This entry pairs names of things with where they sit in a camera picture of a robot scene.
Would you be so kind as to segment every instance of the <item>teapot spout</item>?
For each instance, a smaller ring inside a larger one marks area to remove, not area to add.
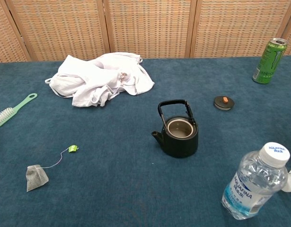
[[[163,136],[160,132],[153,131],[151,135],[157,140],[157,142],[160,144],[160,146],[163,148],[164,147],[164,140]]]

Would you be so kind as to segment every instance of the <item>brush bristles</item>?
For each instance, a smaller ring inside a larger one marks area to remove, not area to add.
[[[9,107],[0,112],[0,124],[14,113],[13,108]]]

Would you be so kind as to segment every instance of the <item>teapot opening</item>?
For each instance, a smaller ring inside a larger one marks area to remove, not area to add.
[[[168,124],[168,131],[172,136],[183,139],[192,135],[194,128],[188,121],[175,119]]]

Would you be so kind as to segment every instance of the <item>green can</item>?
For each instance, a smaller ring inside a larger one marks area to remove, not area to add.
[[[276,71],[277,65],[284,55],[288,41],[272,38],[262,54],[261,60],[253,75],[253,80],[260,84],[268,84]]]

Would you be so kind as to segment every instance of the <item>brush handle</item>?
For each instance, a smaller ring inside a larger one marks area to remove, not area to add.
[[[21,103],[13,108],[14,112],[17,113],[17,111],[20,110],[21,107],[23,107],[25,104],[32,101],[33,99],[37,98],[37,96],[38,95],[36,93],[29,94]]]

